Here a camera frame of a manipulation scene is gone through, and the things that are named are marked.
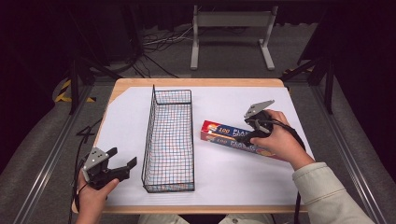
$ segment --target red box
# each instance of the red box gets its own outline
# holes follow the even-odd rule
[[[233,147],[244,151],[256,153],[265,157],[281,160],[277,155],[273,154],[264,147],[250,146],[246,147],[245,144],[237,142],[235,136],[245,136],[250,131],[235,128],[232,126],[216,123],[213,121],[205,120],[201,129],[201,139],[204,141],[220,144],[226,147]]]

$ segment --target wire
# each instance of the wire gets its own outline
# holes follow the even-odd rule
[[[139,69],[135,68],[134,66],[132,66],[132,68],[134,69],[134,72],[135,72],[136,74],[140,75],[142,78],[146,78],[146,77],[141,73],[141,71],[139,71]]]
[[[80,193],[82,192],[82,190],[83,190],[85,187],[87,187],[87,185],[88,185],[88,183],[86,183],[84,186],[82,186],[81,189],[78,189],[78,194],[80,194]]]
[[[272,218],[272,220],[273,220],[274,224],[276,224],[276,221],[275,221],[274,214],[270,214],[270,215],[271,215],[271,218]]]
[[[87,126],[86,128],[84,128],[83,130],[79,131],[77,133],[77,135],[82,135],[82,139],[79,142],[78,145],[78,151],[76,154],[76,158],[75,158],[75,170],[74,170],[74,174],[73,174],[73,182],[72,182],[72,193],[71,193],[71,198],[70,198],[70,206],[69,206],[69,220],[68,223],[70,224],[72,222],[72,217],[73,217],[73,211],[72,211],[72,205],[73,205],[73,201],[76,199],[77,197],[77,187],[78,187],[78,175],[79,175],[79,171],[81,170],[82,166],[85,163],[86,158],[88,157],[89,153],[84,156],[79,162],[78,162],[78,157],[79,157],[79,153],[81,151],[81,147],[83,144],[86,144],[88,142],[88,139],[91,135],[94,135],[93,133],[91,133],[91,130],[94,126],[96,126],[99,122],[101,122],[102,119],[97,120],[92,126]]]
[[[153,63],[157,64],[157,63],[154,62],[154,60],[152,60],[147,54],[143,54],[143,56],[144,56],[146,59],[149,59],[149,60],[152,61]],[[157,66],[159,66],[159,67],[160,67],[166,74],[168,74],[169,76],[179,78],[179,77],[176,76],[175,74],[172,74],[172,73],[168,72],[166,69],[164,69],[164,68],[163,68],[162,66],[160,66],[159,64],[157,64]]]
[[[142,63],[143,67],[147,70],[148,73],[146,74],[146,73],[143,71],[143,69],[141,69],[137,64],[134,66],[134,69],[135,69],[135,70],[138,70],[138,71],[136,71],[136,73],[139,73],[139,75],[142,76],[142,77],[144,77],[143,75],[145,75],[145,76],[147,76],[147,77],[151,77],[150,71],[149,71],[149,69],[146,67],[146,65],[143,63],[143,61],[139,59],[139,62]]]
[[[186,37],[187,35],[189,35],[189,33],[191,32],[192,26],[189,27],[187,30],[185,31],[181,31],[182,33],[180,35],[176,35],[176,32],[173,33],[165,33],[163,35],[163,37],[158,38],[158,36],[154,35],[154,34],[149,34],[146,35],[149,37],[149,42],[143,43],[144,49],[146,50],[150,50],[150,51],[146,51],[146,53],[152,53],[155,51],[163,51],[168,49],[169,47],[171,47],[172,45],[176,44],[176,43],[180,43],[183,40],[191,40],[191,38]],[[156,45],[155,48],[149,48],[147,46],[149,45]]]
[[[120,68],[116,68],[116,69],[113,69],[113,70],[110,70],[110,69],[108,69],[108,70],[110,70],[111,72],[113,72],[113,73],[117,73],[117,74],[119,74],[119,73],[121,73],[121,72],[125,72],[126,70],[128,70],[128,69],[130,69],[133,65],[134,65],[134,63],[135,63],[135,61],[129,61],[127,64],[125,64],[123,67],[120,67]],[[93,74],[95,75],[95,76],[97,76],[97,77],[103,77],[103,76],[106,76],[106,74],[104,74],[104,73],[102,73],[102,72],[98,72],[98,71],[92,71],[93,72]]]
[[[287,125],[277,119],[271,119],[271,120],[247,119],[246,121],[256,121],[256,120],[260,124],[272,123],[272,124],[275,124],[275,125],[278,125],[278,126],[284,128],[286,131],[291,133],[291,135],[297,140],[297,142],[300,144],[300,146],[303,148],[303,150],[306,151],[304,142],[301,139],[300,135],[298,135],[297,132],[293,128],[291,128],[289,125]],[[300,224],[300,220],[299,220],[300,204],[301,204],[301,195],[300,195],[300,192],[297,192],[296,205],[295,205],[295,209],[294,209],[294,222],[293,222],[294,224]]]

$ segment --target person's right hand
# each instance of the person's right hand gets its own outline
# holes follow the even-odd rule
[[[120,183],[116,178],[101,189],[93,189],[85,181],[82,171],[78,175],[79,214],[76,224],[99,223],[107,195]]]
[[[266,110],[272,119],[289,125],[285,115],[280,111]],[[274,129],[269,137],[251,138],[250,143],[268,148],[272,153],[285,161],[290,162],[294,170],[298,170],[307,164],[315,162],[300,146],[297,140],[279,125],[274,124]]]

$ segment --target white sleeve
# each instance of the white sleeve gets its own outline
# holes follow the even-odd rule
[[[326,163],[309,164],[293,174],[311,223],[374,223],[347,193]]]

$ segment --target wire basket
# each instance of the wire basket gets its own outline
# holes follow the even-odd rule
[[[190,90],[153,87],[142,181],[148,193],[195,190]]]

